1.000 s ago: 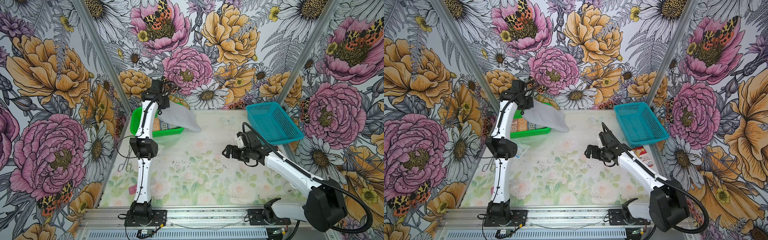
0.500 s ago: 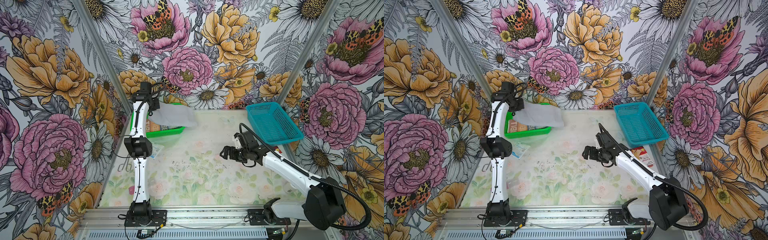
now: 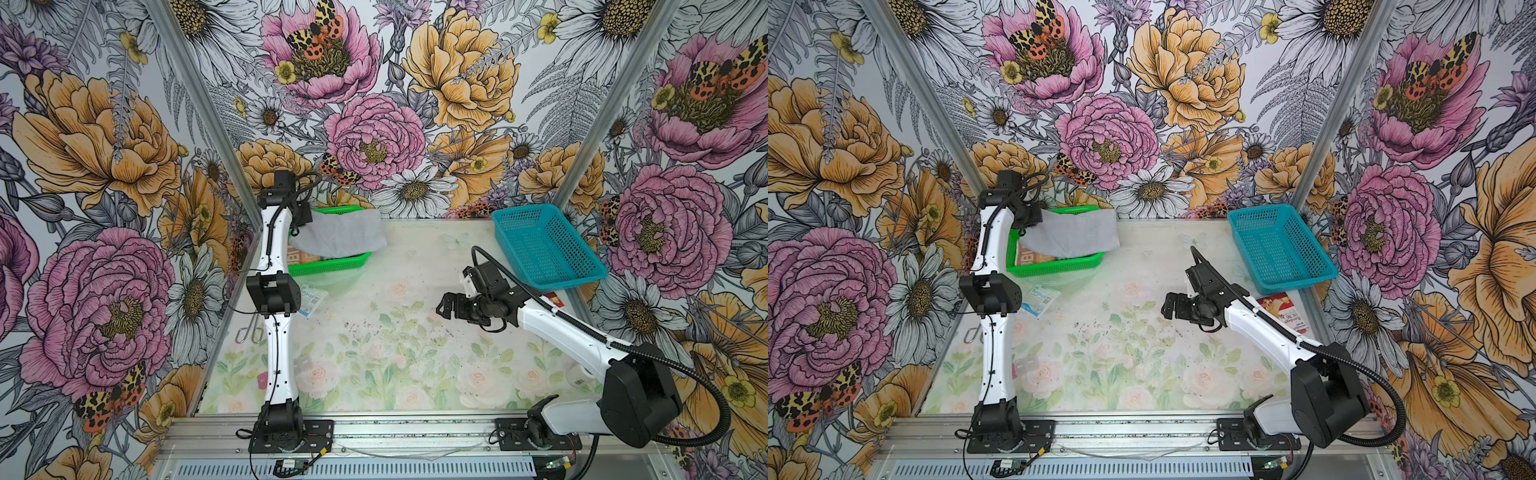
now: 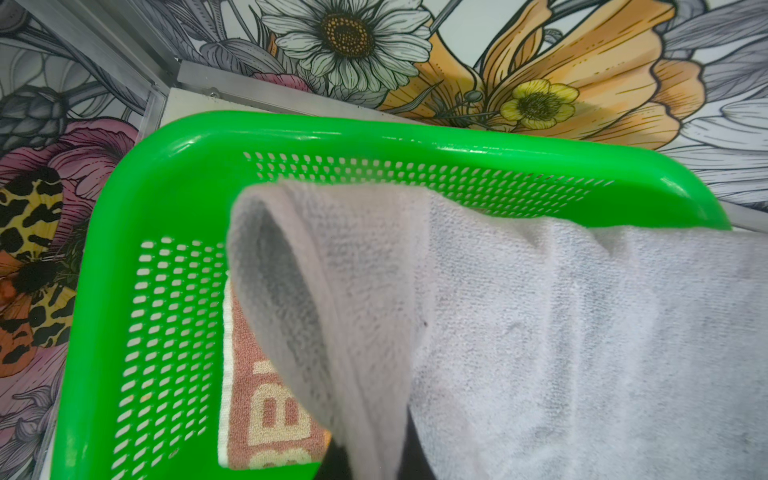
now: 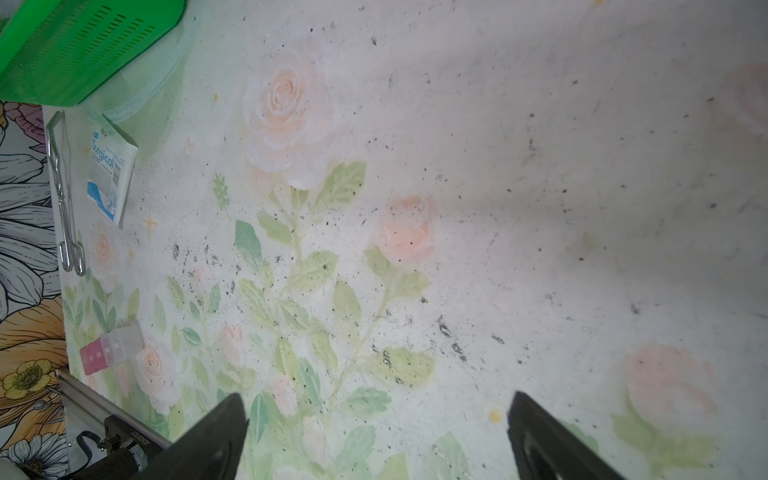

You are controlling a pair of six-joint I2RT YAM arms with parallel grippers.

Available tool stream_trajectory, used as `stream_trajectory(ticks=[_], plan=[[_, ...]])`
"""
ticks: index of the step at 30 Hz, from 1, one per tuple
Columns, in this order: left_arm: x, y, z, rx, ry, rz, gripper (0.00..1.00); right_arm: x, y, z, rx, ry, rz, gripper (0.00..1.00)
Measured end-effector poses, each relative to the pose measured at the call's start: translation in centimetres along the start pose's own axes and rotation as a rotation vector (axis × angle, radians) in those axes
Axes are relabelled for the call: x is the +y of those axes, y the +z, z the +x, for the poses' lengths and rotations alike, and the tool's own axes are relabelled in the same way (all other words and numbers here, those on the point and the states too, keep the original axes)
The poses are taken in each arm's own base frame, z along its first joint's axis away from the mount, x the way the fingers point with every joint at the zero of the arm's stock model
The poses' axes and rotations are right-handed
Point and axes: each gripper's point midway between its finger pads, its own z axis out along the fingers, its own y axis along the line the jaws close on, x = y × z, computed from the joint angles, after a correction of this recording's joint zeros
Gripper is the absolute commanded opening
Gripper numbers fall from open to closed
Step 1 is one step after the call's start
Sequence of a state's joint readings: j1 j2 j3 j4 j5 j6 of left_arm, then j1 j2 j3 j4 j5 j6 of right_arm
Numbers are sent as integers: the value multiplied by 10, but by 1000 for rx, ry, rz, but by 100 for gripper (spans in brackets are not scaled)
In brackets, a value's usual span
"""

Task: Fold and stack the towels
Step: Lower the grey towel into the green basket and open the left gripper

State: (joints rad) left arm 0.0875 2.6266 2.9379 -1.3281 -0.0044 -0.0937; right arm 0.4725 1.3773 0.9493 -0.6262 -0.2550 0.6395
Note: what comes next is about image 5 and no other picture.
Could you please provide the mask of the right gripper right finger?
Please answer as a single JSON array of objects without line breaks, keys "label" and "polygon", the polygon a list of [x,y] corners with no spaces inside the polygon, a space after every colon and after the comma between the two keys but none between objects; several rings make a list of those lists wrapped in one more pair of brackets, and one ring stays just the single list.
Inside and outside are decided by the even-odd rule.
[{"label": "right gripper right finger", "polygon": [[507,419],[520,479],[623,479],[525,392],[515,392]]}]

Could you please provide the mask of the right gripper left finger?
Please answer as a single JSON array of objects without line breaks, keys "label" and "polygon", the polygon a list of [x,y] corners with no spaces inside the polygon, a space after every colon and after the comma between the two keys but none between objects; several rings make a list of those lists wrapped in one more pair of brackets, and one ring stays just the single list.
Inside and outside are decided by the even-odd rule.
[{"label": "right gripper left finger", "polygon": [[242,398],[232,393],[132,479],[234,479],[247,429]]}]

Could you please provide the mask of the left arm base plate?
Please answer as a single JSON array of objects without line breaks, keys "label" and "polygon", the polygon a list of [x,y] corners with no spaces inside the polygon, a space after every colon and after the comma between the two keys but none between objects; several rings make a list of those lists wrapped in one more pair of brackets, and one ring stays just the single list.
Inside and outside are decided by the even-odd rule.
[{"label": "left arm base plate", "polygon": [[[106,456],[94,462],[89,442]],[[76,445],[85,455],[85,462],[64,476],[64,479],[133,479],[146,470],[149,457],[135,440],[122,440],[119,436],[100,437],[92,431],[82,431],[76,436]]]}]

